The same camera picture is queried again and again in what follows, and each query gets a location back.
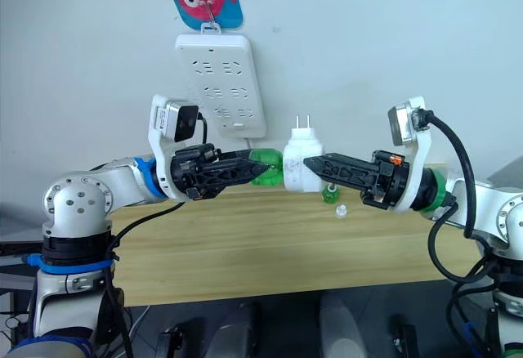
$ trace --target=power strip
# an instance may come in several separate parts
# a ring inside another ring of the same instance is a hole
[[[206,117],[227,137],[264,137],[266,122],[253,54],[242,35],[182,34],[177,59]]]

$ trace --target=wooden table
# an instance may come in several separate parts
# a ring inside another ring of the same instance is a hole
[[[114,284],[136,306],[442,279],[427,253],[431,222],[364,206],[353,190],[340,201],[344,219],[320,194],[283,189],[241,186],[187,203],[123,239]],[[114,229],[171,206],[119,210]],[[479,258],[451,226],[437,248],[460,275]]]

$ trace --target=wall-mounted power strip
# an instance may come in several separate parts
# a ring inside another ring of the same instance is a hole
[[[182,34],[177,59],[206,117],[227,137],[264,137],[266,123],[249,41],[241,35]]]

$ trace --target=white wall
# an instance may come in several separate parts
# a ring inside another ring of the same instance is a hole
[[[328,151],[368,158],[392,149],[387,110],[423,95],[477,176],[521,155],[523,0],[240,2],[269,127],[256,146],[283,149],[310,113]],[[172,0],[1,5],[2,212],[37,221],[53,177],[149,152],[152,95],[187,96],[173,45],[188,29]],[[455,161],[441,136],[431,161]]]

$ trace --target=robotic arm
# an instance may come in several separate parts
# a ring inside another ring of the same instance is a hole
[[[212,199],[227,186],[250,182],[275,167],[261,161],[259,150],[185,147],[199,119],[198,106],[155,96],[149,128],[154,154],[70,172],[51,184],[43,198],[49,221],[42,227],[42,255],[28,258],[40,268],[29,316],[31,338],[9,358],[90,357],[94,347],[121,332],[123,291],[114,289],[111,299],[106,274],[114,270],[107,256],[114,244],[111,213],[166,199]]]
[[[483,275],[494,280],[492,290],[497,309],[491,312],[489,329],[497,340],[488,341],[494,347],[488,347],[487,353],[492,354],[496,347],[499,349],[495,352],[520,350],[523,347],[523,190],[493,188],[475,181],[461,141],[424,107],[419,97],[389,111],[393,142],[405,145],[406,156],[378,150],[373,153],[372,161],[366,162],[341,154],[326,154],[305,159],[304,164],[324,181],[359,190],[364,204],[397,213],[411,208],[436,221],[429,234],[429,254],[438,270],[459,283],[456,292]],[[469,182],[467,177],[452,177],[439,169],[424,167],[431,145],[429,122],[443,129],[459,151]],[[475,212],[470,213],[469,204],[475,205]],[[466,238],[483,244],[485,264],[481,272],[459,277],[440,264],[435,239],[444,223],[463,228]],[[447,307],[451,328],[454,327],[451,309],[459,294]]]

